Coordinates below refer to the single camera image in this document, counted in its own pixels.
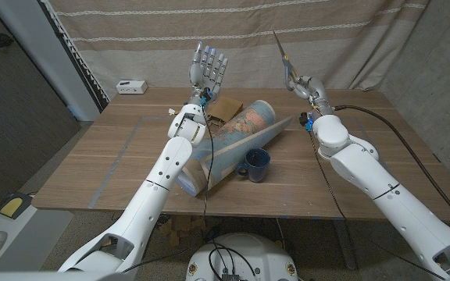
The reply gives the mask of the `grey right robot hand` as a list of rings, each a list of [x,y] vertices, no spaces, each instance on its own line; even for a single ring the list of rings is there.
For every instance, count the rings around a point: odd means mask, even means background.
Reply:
[[[300,98],[308,100],[312,108],[320,115],[334,114],[327,100],[326,89],[320,80],[312,76],[300,76],[290,82],[290,87]]]

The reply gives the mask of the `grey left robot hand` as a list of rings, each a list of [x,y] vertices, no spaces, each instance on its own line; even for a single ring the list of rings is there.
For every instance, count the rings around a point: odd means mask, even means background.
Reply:
[[[227,63],[224,54],[217,55],[215,48],[198,42],[189,67],[191,104],[200,105],[203,98],[208,104],[218,98]]]

